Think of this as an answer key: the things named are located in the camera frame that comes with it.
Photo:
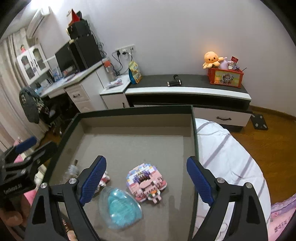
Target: plastic bottle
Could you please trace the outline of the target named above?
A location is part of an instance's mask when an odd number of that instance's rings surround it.
[[[78,162],[78,160],[75,160],[74,164],[72,164],[68,167],[68,170],[66,171],[66,173],[63,176],[63,181],[61,184],[66,183],[70,178],[77,178],[78,177],[79,170],[76,166],[77,162]]]
[[[115,80],[117,76],[114,72],[111,62],[109,60],[105,61],[104,66],[105,66],[105,69],[108,73],[109,82]]]

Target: gray storage box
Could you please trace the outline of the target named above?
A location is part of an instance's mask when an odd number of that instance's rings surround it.
[[[104,110],[76,115],[58,153],[51,159],[44,181],[59,184],[67,167],[78,160],[80,172],[98,155],[107,160],[108,186],[129,192],[126,176],[142,163],[155,165],[168,183],[155,205],[140,203],[143,218],[124,229],[108,229],[98,213],[95,195],[84,210],[103,240],[166,241],[192,238],[197,193],[186,161],[197,156],[196,128],[191,106],[159,106]]]

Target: blue gripper pad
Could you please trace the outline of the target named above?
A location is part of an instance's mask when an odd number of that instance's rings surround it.
[[[80,181],[80,176],[85,174],[87,171],[92,170],[88,177],[85,177],[86,180],[81,188],[81,195],[79,202],[84,206],[87,202],[90,202],[94,192],[99,185],[101,178],[103,177],[104,172],[106,171],[107,163],[106,159],[103,156],[98,156],[93,164],[82,171],[78,179]]]
[[[36,137],[32,136],[26,139],[25,141],[23,141],[22,143],[18,144],[17,146],[15,146],[15,153],[22,154],[24,151],[36,145],[36,143],[37,143]]]
[[[212,197],[212,188],[191,157],[187,159],[187,172],[191,177],[195,189],[200,195],[202,201],[211,206],[214,202],[214,199]]]

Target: metal bolt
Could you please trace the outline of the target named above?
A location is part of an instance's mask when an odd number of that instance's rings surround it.
[[[47,187],[47,183],[42,183],[42,184],[40,185],[40,187],[41,187],[41,188],[46,188],[46,187]]]
[[[71,178],[70,180],[69,180],[69,183],[70,184],[74,184],[74,183],[76,183],[77,182],[77,179],[76,178]]]
[[[251,183],[246,183],[246,187],[247,187],[247,188],[252,188],[253,185],[252,185]]]
[[[219,177],[219,178],[217,178],[217,182],[219,182],[219,183],[224,183],[225,180],[224,180],[223,178]]]

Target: power outlet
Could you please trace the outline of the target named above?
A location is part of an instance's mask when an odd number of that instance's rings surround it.
[[[115,51],[119,50],[120,54],[122,54],[123,51],[126,51],[126,52],[130,52],[132,51],[133,53],[136,51],[136,47],[134,44],[130,44],[130,45],[127,45],[127,46],[124,46],[124,47],[120,47],[120,48],[117,48],[115,49]]]

